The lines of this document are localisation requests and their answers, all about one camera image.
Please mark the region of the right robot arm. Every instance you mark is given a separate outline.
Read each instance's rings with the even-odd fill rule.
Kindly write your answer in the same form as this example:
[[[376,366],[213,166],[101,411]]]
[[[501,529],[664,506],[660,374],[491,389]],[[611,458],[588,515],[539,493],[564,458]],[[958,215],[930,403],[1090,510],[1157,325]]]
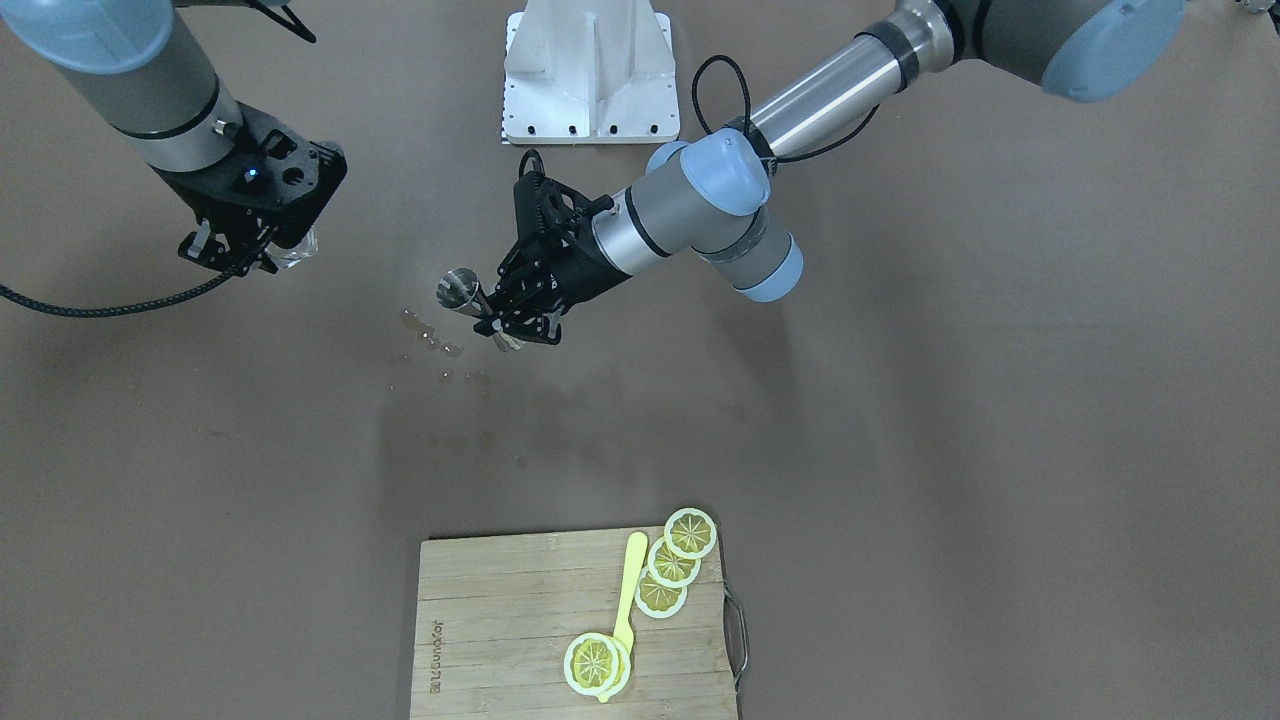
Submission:
[[[315,252],[346,155],[239,101],[179,6],[5,1],[3,19],[192,210],[182,258],[236,275],[292,266]]]

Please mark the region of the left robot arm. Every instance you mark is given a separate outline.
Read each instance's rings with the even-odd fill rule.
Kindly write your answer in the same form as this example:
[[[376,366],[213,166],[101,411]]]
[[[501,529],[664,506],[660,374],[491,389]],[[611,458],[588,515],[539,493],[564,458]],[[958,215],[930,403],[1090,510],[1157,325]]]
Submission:
[[[513,187],[516,241],[485,291],[466,268],[436,287],[503,348],[557,345],[563,316],[685,249],[758,304],[799,282],[804,256],[768,210],[783,164],[859,135],[924,73],[980,60],[1074,102],[1142,77],[1176,36],[1181,1],[899,1],[881,22],[760,106],[695,142],[672,141],[630,186],[590,199],[527,150]]]

